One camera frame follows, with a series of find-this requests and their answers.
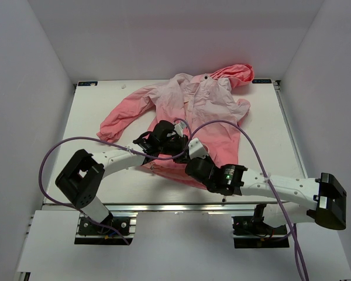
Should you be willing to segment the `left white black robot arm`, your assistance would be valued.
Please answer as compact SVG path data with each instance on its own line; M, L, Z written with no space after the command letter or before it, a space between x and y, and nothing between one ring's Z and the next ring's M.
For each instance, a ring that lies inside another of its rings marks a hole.
M160 155L185 160L188 125L179 120L172 124L161 120L152 131L141 134L130 145L97 154L80 149L57 176L55 184L74 208L92 220L92 227L100 234L107 233L113 216L97 197L104 177L130 167L143 166Z

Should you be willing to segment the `pink hooded jacket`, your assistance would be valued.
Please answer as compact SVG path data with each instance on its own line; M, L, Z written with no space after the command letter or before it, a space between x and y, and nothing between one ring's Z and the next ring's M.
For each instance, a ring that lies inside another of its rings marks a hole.
M142 87L124 98L100 124L97 137L116 142L124 130L151 108L156 116L151 131L161 120L181 118L207 148L214 163L221 167L238 163L241 124L250 110L250 102L234 100L232 90L250 84L254 69L249 64L235 64L211 74L177 74L173 78Z

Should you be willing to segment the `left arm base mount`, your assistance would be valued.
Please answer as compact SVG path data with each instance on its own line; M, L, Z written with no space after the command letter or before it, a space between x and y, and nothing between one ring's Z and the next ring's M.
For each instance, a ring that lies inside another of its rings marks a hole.
M74 238L75 245L128 246L136 228L138 213L112 212L109 228L93 224L85 215L80 215Z

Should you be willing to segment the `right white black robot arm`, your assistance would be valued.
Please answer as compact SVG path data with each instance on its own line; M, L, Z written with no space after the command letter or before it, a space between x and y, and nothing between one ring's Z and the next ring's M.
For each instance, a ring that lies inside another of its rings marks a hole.
M252 225L261 234L286 224L287 218L294 223L315 222L327 229L346 229L347 192L330 173L315 179L294 179L264 176L242 165L218 167L203 147L189 148L187 160L185 173L211 193L280 199L282 204L277 206L256 206Z

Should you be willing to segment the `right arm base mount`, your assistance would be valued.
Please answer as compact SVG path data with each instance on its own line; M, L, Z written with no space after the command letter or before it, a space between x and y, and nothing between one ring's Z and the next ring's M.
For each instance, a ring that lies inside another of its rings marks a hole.
M233 216L233 241L235 249L289 248L290 232L285 225L271 227L264 223L264 208L258 204L251 216Z

